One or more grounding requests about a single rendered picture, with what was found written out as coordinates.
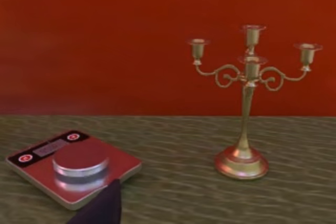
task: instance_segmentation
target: red backdrop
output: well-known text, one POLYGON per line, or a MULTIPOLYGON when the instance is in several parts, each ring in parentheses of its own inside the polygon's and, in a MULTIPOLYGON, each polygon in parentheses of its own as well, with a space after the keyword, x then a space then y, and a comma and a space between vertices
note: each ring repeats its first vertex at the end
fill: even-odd
POLYGON ((291 77, 294 42, 324 45, 300 82, 259 86, 252 114, 336 115, 334 0, 0 0, 0 113, 240 113, 240 84, 193 68, 192 37, 212 41, 203 70, 239 64, 242 24, 268 29, 257 50, 291 77))

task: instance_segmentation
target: gold candelabra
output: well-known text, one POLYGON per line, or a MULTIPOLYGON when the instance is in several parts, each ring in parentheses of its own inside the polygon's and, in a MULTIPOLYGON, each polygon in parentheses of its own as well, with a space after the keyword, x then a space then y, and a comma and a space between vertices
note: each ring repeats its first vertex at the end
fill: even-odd
POLYGON ((275 67, 265 67, 260 69, 260 66, 265 64, 267 60, 258 56, 255 53, 255 46, 259 43, 260 31, 264 30, 265 26, 245 25, 246 47, 245 55, 238 58, 244 64, 244 71, 241 72, 234 65, 223 65, 213 72, 203 72, 200 70, 201 58, 203 56, 204 47, 209 43, 205 39, 192 39, 188 43, 192 45, 192 54, 194 57, 194 65, 198 73, 203 76, 214 76, 215 82, 220 88, 228 88, 234 81, 241 81, 243 84, 242 98, 242 118, 241 132, 237 143, 224 149, 215 157, 216 169, 231 178, 236 179, 256 179, 264 176, 268 172, 267 160, 254 148, 250 146, 247 138, 247 122, 250 114, 250 107, 253 97, 253 92, 257 83, 262 83, 269 91, 278 91, 284 80, 300 81, 307 72, 311 71, 310 64, 313 62, 315 51, 321 50, 322 46, 317 44, 301 43, 295 44, 295 47, 301 51, 302 75, 297 78, 287 77, 283 72, 275 67), (223 79, 228 82, 222 84, 219 81, 220 73, 225 69, 234 70, 237 75, 232 77, 229 74, 222 75, 223 79), (274 77, 263 78, 263 74, 268 71, 274 71, 279 74, 280 82, 277 87, 269 86, 270 82, 275 82, 274 77))

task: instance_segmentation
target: digital scale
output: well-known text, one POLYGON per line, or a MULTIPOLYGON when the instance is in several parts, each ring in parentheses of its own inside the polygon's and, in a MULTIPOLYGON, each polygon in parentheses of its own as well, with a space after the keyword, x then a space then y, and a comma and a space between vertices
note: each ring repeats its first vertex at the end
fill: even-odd
POLYGON ((141 169, 141 161, 79 131, 16 152, 10 167, 69 210, 92 200, 115 179, 125 181, 141 169))

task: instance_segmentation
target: tabletop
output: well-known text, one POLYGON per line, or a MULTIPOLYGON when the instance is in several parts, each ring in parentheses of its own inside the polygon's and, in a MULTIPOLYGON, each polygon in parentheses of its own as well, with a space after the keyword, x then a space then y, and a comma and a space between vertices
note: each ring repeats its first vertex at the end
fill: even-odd
POLYGON ((254 181, 214 168, 239 129, 234 116, 0 116, 0 223, 60 224, 75 214, 3 161, 66 130, 143 160, 123 184, 122 224, 336 223, 336 118, 251 117, 250 142, 270 165, 254 181))

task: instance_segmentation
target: red and white button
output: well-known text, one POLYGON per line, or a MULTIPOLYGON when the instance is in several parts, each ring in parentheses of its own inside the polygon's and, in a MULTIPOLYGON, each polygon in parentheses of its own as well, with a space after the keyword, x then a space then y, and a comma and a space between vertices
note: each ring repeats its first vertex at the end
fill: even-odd
POLYGON ((69 141, 74 141, 74 140, 77 140, 79 137, 80 137, 79 134, 74 133, 74 134, 70 134, 70 135, 68 135, 68 136, 67 136, 67 139, 68 139, 69 141))
POLYGON ((21 163, 25 163, 25 162, 29 162, 33 159, 33 156, 30 154, 26 154, 26 155, 22 155, 21 157, 19 157, 19 161, 21 163))

